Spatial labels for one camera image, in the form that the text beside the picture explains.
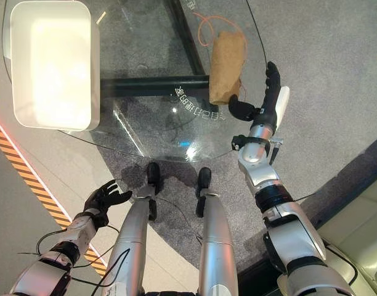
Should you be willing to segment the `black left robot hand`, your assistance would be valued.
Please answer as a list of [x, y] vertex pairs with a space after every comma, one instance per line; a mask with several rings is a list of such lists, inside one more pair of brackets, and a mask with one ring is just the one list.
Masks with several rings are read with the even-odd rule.
[[132, 191], [121, 193], [116, 180], [110, 180], [96, 189], [86, 200], [83, 213], [90, 215], [96, 230], [108, 225], [108, 209], [111, 206], [127, 202], [132, 197]]

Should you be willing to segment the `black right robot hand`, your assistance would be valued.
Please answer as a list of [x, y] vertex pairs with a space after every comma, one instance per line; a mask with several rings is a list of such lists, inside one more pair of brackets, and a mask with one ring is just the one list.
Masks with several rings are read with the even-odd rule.
[[228, 108], [230, 114], [241, 121], [252, 121], [253, 126], [267, 125], [273, 132], [277, 130], [277, 100], [282, 89], [280, 84], [280, 73], [277, 66], [268, 61], [266, 68], [266, 90], [264, 101], [260, 108], [238, 100], [236, 94], [229, 100]]

